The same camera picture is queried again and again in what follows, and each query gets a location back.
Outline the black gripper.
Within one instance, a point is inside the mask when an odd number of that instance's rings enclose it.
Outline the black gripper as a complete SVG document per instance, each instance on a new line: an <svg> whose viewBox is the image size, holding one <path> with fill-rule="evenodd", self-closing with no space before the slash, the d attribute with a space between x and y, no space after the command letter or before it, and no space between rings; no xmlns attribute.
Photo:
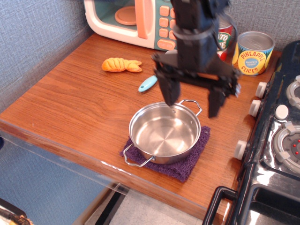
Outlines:
<svg viewBox="0 0 300 225"><path fill-rule="evenodd" d="M240 73L223 62L218 54L218 27L207 30L174 28L177 38L175 55L156 53L155 74L165 103L172 106L180 96L180 82L205 87L209 93L209 118L217 117L228 95L240 94L238 78ZM173 72L167 72L170 65Z"/></svg>

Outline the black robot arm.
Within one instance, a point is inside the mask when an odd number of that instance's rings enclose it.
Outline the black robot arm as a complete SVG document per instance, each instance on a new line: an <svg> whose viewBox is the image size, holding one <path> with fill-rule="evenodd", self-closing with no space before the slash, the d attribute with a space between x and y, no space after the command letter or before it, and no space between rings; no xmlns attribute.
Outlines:
<svg viewBox="0 0 300 225"><path fill-rule="evenodd" d="M168 106L180 96L180 83L209 90L209 117L216 117L229 95L239 95L241 73L217 54L219 19L233 24L224 13L227 0L173 0L177 52L154 54L154 70Z"/></svg>

